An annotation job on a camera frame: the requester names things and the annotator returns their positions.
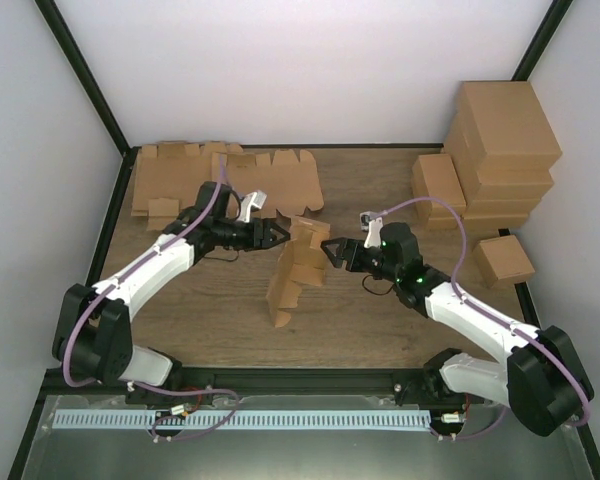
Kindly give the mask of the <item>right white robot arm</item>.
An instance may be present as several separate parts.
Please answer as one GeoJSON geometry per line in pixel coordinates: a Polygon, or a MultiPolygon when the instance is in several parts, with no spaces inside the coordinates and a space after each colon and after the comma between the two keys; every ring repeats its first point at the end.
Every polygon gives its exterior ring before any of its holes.
{"type": "Polygon", "coordinates": [[[479,346],[489,360],[448,349],[428,364],[427,396],[445,403],[457,393],[509,409],[532,433],[546,437],[566,423],[580,426],[591,414],[594,390],[568,334],[540,329],[502,314],[424,262],[405,223],[369,229],[364,240],[324,240],[336,268],[390,282],[402,305],[445,325],[479,346]]]}

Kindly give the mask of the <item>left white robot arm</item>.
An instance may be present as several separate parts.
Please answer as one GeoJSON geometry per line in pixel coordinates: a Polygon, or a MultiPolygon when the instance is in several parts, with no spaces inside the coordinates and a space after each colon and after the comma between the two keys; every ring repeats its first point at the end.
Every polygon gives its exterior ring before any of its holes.
{"type": "Polygon", "coordinates": [[[264,192],[239,199],[238,215],[231,218],[228,204],[235,195],[224,183],[203,183],[194,204],[142,255],[104,280],[66,291],[52,354],[67,385],[132,383],[149,388],[164,404],[183,395],[185,381],[176,373],[176,359],[136,345],[132,322],[155,294],[215,249],[260,251],[289,241],[289,232],[275,219],[253,217],[266,201],[264,192]]]}

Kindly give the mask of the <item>cardboard box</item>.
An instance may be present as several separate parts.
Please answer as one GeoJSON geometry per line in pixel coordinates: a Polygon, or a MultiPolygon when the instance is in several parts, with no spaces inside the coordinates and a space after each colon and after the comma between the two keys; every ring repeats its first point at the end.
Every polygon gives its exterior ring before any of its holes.
{"type": "Polygon", "coordinates": [[[331,226],[313,219],[293,217],[290,234],[266,294],[275,328],[284,327],[290,321],[290,310],[298,306],[303,285],[321,287],[325,283],[327,257],[321,242],[330,239],[331,226]]]}

